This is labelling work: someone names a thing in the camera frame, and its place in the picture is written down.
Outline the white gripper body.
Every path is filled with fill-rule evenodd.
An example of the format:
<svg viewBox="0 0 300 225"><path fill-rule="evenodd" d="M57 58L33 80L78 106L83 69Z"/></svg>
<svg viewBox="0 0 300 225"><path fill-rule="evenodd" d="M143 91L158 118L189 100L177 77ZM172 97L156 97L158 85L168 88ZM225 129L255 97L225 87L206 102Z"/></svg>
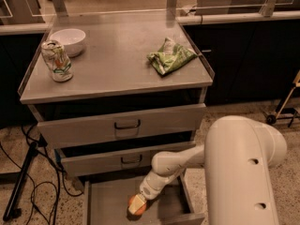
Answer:
<svg viewBox="0 0 300 225"><path fill-rule="evenodd" d="M161 182L144 178L140 184L140 192L146 200L154 200L163 189Z"/></svg>

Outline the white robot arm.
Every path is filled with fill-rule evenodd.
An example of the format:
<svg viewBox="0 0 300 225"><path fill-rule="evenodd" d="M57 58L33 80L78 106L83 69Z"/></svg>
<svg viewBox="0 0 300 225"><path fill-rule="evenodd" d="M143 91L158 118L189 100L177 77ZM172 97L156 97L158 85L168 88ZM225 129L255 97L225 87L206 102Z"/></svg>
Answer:
<svg viewBox="0 0 300 225"><path fill-rule="evenodd" d="M209 225L279 225L269 169L286 153L287 143L276 128L243 116L221 117L203 145L155 154L127 210L142 214L186 168L203 165Z"/></svg>

